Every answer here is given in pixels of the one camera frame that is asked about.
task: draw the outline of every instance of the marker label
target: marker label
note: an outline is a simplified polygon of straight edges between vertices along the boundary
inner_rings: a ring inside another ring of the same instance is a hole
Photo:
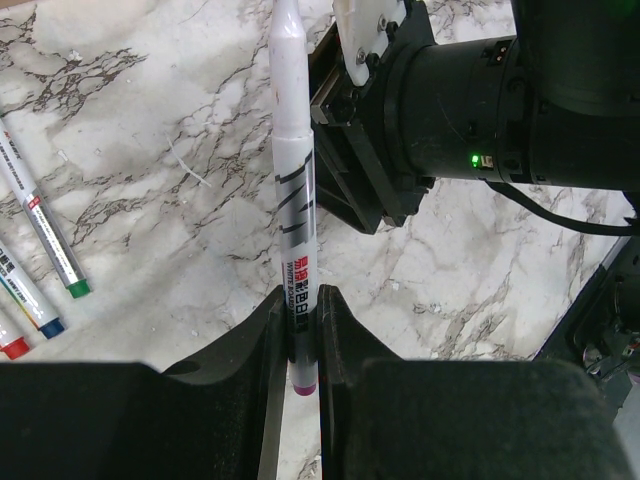
[[[80,271],[80,266],[75,261],[67,242],[61,240],[64,238],[62,232],[60,232],[58,225],[52,221],[51,210],[41,198],[42,193],[36,188],[25,198],[22,207],[66,287],[81,280],[76,273]]]
[[[0,283],[36,329],[40,330],[49,322],[59,320],[58,312],[2,242],[0,242]]]

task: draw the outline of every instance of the white marker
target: white marker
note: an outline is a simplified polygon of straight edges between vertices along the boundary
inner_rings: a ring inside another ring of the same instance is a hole
[[[64,331],[58,312],[42,295],[9,249],[0,242],[0,283],[47,339]]]
[[[315,175],[306,43],[297,0],[274,0],[269,37],[273,163],[290,377],[300,395],[312,394],[318,377]]]
[[[88,294],[91,290],[86,277],[2,121],[0,128],[0,170],[29,217],[65,288],[73,298]]]
[[[0,315],[0,352],[15,360],[30,350],[24,337],[4,315]]]

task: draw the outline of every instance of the marble surface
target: marble surface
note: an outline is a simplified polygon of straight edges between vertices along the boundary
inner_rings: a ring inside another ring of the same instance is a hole
[[[514,31],[505,1],[428,6],[441,43]],[[270,9],[263,0],[45,0],[0,10],[4,121],[94,289],[71,299],[0,185],[0,238],[68,325],[48,342],[28,332],[36,348],[24,361],[163,369],[279,283]],[[301,10],[312,49],[330,25],[330,0],[303,0]],[[620,223],[629,213],[618,193],[524,189],[576,218]],[[461,181],[438,182],[404,228],[375,236],[318,218],[321,281],[404,357],[530,358],[613,243]],[[289,388],[285,409],[279,478],[319,478],[317,402]]]

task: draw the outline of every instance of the black metal bracket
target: black metal bracket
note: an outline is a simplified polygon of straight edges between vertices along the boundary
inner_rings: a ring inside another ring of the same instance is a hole
[[[613,420],[640,376],[640,239],[621,240],[584,286],[535,360],[562,360],[588,372]]]
[[[318,204],[363,233],[375,233],[381,219],[402,226],[435,181],[414,172],[399,143],[396,99],[406,64],[435,44],[424,3],[406,3],[402,25],[387,25],[383,57],[367,58],[373,74],[363,87],[346,72],[336,25],[309,57]]]

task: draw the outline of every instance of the screw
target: screw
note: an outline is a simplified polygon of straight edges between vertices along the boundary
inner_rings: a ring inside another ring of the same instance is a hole
[[[387,28],[387,19],[384,18],[384,15],[380,15],[380,19],[378,20],[378,32],[384,32]]]
[[[362,65],[366,61],[367,61],[367,54],[361,48],[358,50],[358,54],[356,55],[356,65]]]

